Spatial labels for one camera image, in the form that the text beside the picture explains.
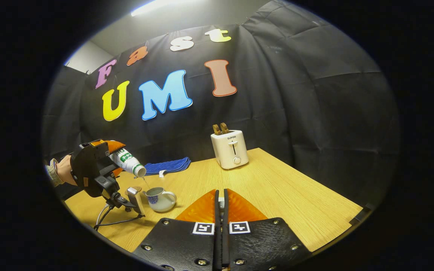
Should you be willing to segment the black backdrop cloth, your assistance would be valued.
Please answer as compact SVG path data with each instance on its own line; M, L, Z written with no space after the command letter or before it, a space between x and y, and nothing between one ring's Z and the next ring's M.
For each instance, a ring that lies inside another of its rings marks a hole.
M400 152L385 75L349 36L287 1L248 20L203 22L216 5L161 8L100 32L127 44L85 74L62 67L43 111L43 160L93 139L122 141L143 163L215 158L212 125L360 206L383 200Z

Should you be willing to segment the white toaster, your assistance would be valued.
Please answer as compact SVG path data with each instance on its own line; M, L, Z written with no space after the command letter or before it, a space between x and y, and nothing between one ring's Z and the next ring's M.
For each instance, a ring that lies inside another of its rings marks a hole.
M211 142L216 161L223 169L233 169L249 162L242 131L230 130L227 134L211 134Z

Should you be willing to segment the white teacup blue pattern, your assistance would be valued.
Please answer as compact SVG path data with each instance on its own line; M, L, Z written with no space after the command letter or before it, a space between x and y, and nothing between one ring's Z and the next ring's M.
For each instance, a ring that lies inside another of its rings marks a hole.
M167 212L171 210L177 201L173 192L166 191L163 187L153 187L144 192L150 208L156 212Z

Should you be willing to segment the blue folded cloth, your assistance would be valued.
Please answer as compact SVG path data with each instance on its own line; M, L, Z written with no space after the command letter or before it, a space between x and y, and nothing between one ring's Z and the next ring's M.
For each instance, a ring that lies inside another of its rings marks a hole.
M161 163L147 163L145 165L147 170L145 176L159 175L160 171L165 171L167 173L184 171L189 167L190 164L191 160L188 157Z

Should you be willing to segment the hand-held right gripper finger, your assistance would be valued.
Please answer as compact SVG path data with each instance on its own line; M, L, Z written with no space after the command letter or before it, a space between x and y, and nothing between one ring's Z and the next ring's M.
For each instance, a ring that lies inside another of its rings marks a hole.
M224 190L223 269L290 271L311 254L283 218L267 218L238 193Z
M219 271L222 268L219 190L206 193L175 219L160 219L133 254L166 271Z

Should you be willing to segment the white water bottle green label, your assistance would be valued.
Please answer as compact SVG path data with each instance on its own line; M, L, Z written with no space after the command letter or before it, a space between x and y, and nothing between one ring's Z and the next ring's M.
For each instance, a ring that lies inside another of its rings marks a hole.
M110 154L109 158L117 166L126 172L132 173L135 177L145 177L147 173L143 164L125 148L121 148Z

